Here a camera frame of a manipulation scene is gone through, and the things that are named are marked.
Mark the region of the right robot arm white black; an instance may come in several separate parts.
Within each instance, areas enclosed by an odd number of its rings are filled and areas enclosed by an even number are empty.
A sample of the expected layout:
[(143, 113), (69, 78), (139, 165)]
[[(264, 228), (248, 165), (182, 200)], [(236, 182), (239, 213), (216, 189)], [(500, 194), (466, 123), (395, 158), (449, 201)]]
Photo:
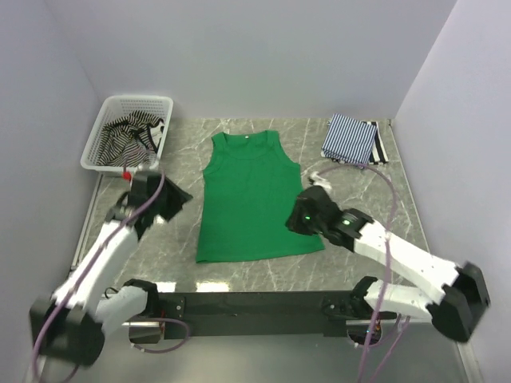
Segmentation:
[(429, 319), (446, 338), (466, 343), (490, 306), (485, 278), (477, 265), (459, 266), (387, 233), (369, 215), (354, 208), (340, 209), (320, 186), (298, 195), (286, 226), (297, 234), (322, 235), (331, 244), (387, 266), (410, 282), (409, 286), (374, 278), (360, 282), (362, 291), (350, 300), (351, 311), (359, 318), (369, 318), (379, 309)]

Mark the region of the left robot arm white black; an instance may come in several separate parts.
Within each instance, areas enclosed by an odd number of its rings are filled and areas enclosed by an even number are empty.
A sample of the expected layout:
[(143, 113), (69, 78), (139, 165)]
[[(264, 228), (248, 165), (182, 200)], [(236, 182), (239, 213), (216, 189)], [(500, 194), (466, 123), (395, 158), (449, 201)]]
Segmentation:
[(170, 221), (192, 196), (162, 172), (138, 171), (108, 210), (100, 234), (77, 269), (49, 298), (30, 308), (33, 357), (47, 356), (89, 367), (106, 338), (132, 318), (148, 321), (163, 313), (154, 282), (131, 279), (104, 299), (105, 290), (138, 249), (157, 218)]

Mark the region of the green tank top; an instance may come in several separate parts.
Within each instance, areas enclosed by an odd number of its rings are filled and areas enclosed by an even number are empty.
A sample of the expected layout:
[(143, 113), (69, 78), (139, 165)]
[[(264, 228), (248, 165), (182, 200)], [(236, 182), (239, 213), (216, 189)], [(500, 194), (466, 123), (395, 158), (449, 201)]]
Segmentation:
[(277, 131), (216, 134), (203, 178), (197, 263), (250, 262), (323, 250), (317, 235), (296, 234), (285, 226), (303, 186), (300, 166), (283, 150)]

